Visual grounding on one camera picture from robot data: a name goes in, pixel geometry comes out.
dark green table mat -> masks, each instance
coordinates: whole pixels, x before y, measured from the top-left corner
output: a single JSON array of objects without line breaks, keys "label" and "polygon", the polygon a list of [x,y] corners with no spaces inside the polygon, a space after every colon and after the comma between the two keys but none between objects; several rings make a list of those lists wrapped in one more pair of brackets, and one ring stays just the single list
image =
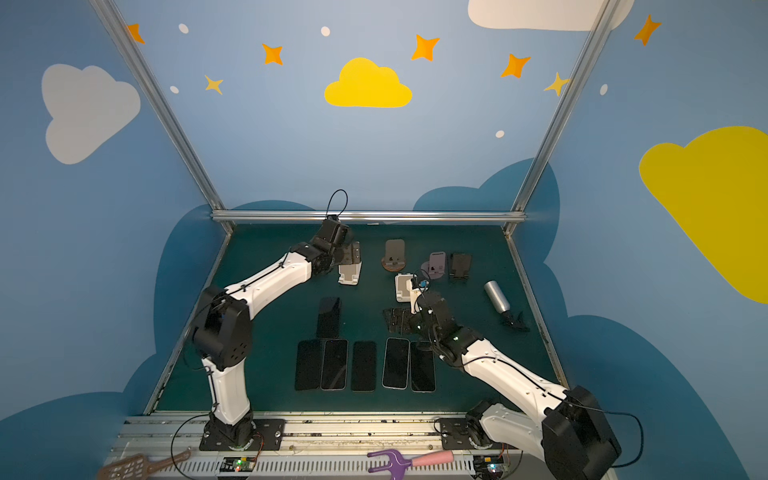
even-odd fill
[{"label": "dark green table mat", "polygon": [[[238,282],[278,261],[296,243],[309,241],[317,225],[239,225],[224,254],[214,284]],[[448,280],[446,275],[432,284],[449,302],[459,324],[478,330],[507,356],[526,368],[557,381],[520,278],[499,227],[443,227],[411,225],[353,225],[355,240],[361,244],[362,271],[356,286],[341,285],[333,271],[295,286],[267,305],[253,322],[253,350],[245,362],[248,396],[255,411],[391,412],[453,411],[474,407],[482,399],[498,401],[500,395],[490,386],[462,371],[452,369],[435,358],[437,390],[415,393],[386,389],[381,385],[386,340],[390,335],[382,310],[407,306],[395,300],[395,275],[383,269],[384,243],[391,238],[406,242],[406,268],[420,268],[431,252],[444,251],[472,255],[472,268],[466,281]],[[483,290],[496,280],[513,312],[523,312],[528,333],[511,331],[501,324]],[[339,338],[349,340],[349,368],[352,345],[356,340],[374,340],[377,345],[375,392],[313,390],[297,392],[296,347],[300,340],[312,339],[317,325],[317,308],[323,296],[342,299]],[[211,405],[208,381],[203,371],[193,371],[200,360],[187,345],[189,366],[180,359],[162,393],[158,410],[207,410]]]}]

yellow cloud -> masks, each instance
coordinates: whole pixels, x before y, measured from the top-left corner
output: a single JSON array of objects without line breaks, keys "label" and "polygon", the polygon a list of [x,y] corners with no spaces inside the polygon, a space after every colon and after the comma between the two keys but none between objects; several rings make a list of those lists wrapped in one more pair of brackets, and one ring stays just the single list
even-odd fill
[{"label": "yellow cloud", "polygon": [[411,101],[411,89],[400,83],[394,70],[368,58],[344,65],[339,81],[326,87],[326,101],[337,107],[395,108]]},{"label": "yellow cloud", "polygon": [[724,127],[686,147],[659,144],[640,176],[733,288],[768,303],[768,135]]}]

white cloud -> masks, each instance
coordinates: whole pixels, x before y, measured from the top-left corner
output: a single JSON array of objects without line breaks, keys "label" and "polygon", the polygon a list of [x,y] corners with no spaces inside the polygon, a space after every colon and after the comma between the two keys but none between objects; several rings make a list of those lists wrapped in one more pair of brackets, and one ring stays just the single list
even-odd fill
[{"label": "white cloud", "polygon": [[[634,0],[619,0],[611,28],[629,14]],[[588,31],[603,0],[469,0],[469,18],[486,28]]]},{"label": "white cloud", "polygon": [[90,66],[51,65],[43,74],[43,102],[53,120],[45,143],[56,160],[76,164],[94,153],[139,113],[133,85]]}]

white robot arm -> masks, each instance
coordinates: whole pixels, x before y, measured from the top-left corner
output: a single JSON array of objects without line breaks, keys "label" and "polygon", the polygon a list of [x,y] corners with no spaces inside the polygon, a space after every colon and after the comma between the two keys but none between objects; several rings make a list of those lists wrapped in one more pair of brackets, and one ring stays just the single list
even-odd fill
[{"label": "white robot arm", "polygon": [[[253,318],[312,275],[328,273],[337,264],[359,263],[359,254],[353,255],[353,246],[346,241],[348,232],[348,226],[330,215],[309,243],[291,247],[280,260],[242,282],[225,289],[209,286],[202,292],[198,305],[204,307],[192,322],[190,338],[209,373],[214,409],[201,448],[250,447],[254,425],[244,363],[251,349]],[[215,440],[208,442],[209,437]]]},{"label": "white robot arm", "polygon": [[420,292],[416,305],[412,331],[420,332],[441,360],[488,383],[524,413],[481,402],[467,415],[477,446],[514,445],[543,460],[558,480],[602,478],[621,447],[589,391],[568,390],[508,358],[479,333],[458,325],[438,292]]}]

black smartphone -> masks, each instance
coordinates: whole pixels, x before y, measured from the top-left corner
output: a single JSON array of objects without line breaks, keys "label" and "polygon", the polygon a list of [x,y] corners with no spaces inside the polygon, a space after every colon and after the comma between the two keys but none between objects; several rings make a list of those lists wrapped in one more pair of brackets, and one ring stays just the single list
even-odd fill
[{"label": "black smartphone", "polygon": [[355,342],[352,346],[352,391],[376,390],[376,342]]},{"label": "black smartphone", "polygon": [[323,357],[320,353],[323,344],[319,340],[303,340],[299,342],[296,353],[296,390],[314,390],[320,387],[320,364]]},{"label": "black smartphone", "polygon": [[339,318],[341,316],[341,299],[337,296],[325,296],[320,299],[317,312],[317,331],[319,339],[339,338]]},{"label": "black smartphone", "polygon": [[435,356],[429,342],[411,342],[411,390],[435,391]]},{"label": "black smartphone", "polygon": [[346,387],[346,350],[346,340],[326,340],[321,389],[344,390]]},{"label": "black smartphone", "polygon": [[382,385],[388,389],[404,390],[408,386],[408,344],[407,339],[386,340]]}]

